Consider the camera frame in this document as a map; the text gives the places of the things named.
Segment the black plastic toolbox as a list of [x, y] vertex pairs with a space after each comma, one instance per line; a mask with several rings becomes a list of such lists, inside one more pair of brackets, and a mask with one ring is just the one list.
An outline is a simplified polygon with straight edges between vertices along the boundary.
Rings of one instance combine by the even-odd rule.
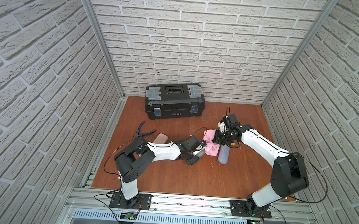
[[198, 83], [151, 85], [145, 89], [145, 112], [152, 120], [201, 116], [205, 101]]

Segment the pink microfibre cloth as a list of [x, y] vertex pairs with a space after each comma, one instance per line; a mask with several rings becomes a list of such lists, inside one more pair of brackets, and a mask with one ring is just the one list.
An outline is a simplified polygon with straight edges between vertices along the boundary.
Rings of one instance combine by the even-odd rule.
[[220, 145], [213, 142], [216, 130], [208, 129], [204, 131], [203, 140], [206, 142], [205, 154], [215, 157], [218, 155]]

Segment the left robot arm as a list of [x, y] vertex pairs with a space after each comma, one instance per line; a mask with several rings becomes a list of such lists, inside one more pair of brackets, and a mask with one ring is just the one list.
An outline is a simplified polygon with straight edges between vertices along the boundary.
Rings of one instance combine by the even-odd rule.
[[196, 164], [205, 155], [206, 141], [199, 141], [194, 135], [186, 140], [168, 144], [150, 143], [142, 138], [133, 140], [114, 157], [121, 181], [121, 194], [127, 202], [134, 202], [139, 196], [137, 179], [153, 162], [184, 160], [189, 166]]

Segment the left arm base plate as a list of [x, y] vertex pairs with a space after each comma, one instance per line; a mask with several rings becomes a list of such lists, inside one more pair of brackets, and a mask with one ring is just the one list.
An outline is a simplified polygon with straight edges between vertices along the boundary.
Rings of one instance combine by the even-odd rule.
[[139, 193], [130, 200], [125, 199], [122, 192], [113, 193], [110, 208], [149, 210], [153, 195]]

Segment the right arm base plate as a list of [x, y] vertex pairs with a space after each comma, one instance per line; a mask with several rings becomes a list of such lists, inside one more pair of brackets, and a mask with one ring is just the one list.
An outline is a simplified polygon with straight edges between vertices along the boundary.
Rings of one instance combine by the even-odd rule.
[[230, 211], [233, 217], [267, 218], [271, 219], [270, 205], [258, 207], [250, 200], [230, 200]]

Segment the aluminium mounting rail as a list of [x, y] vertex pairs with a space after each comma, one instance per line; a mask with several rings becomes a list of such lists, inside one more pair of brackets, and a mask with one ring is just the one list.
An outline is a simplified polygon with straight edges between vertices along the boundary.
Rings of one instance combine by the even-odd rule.
[[[64, 206], [66, 208], [107, 209], [111, 199], [107, 196], [107, 189], [74, 188]], [[201, 217], [231, 218], [232, 210], [238, 211], [238, 217], [243, 219], [260, 219], [251, 217], [238, 205], [232, 205], [229, 198], [208, 196], [177, 195], [169, 193], [151, 193], [147, 203], [150, 206], [146, 213], [193, 215]], [[264, 215], [267, 221], [286, 221], [307, 224], [317, 224], [318, 221], [310, 206], [305, 203], [278, 201], [269, 207], [271, 218]]]

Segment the pink eyeglass case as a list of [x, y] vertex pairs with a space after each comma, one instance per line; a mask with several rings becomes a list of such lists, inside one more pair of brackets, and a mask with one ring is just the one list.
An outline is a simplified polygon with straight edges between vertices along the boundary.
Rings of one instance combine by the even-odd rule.
[[158, 134], [157, 137], [155, 138], [155, 140], [153, 141], [153, 143], [155, 144], [166, 144], [168, 140], [168, 136], [166, 136], [165, 134]]

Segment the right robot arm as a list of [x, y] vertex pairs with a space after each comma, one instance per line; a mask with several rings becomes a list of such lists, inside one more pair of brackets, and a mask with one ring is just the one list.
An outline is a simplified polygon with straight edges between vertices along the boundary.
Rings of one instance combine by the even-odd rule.
[[272, 143], [250, 125], [218, 123], [213, 142], [231, 147], [236, 141], [256, 151], [272, 167], [271, 179], [261, 189], [247, 196], [244, 211], [250, 215], [267, 208], [271, 203], [308, 188], [309, 179], [303, 156], [290, 153]]

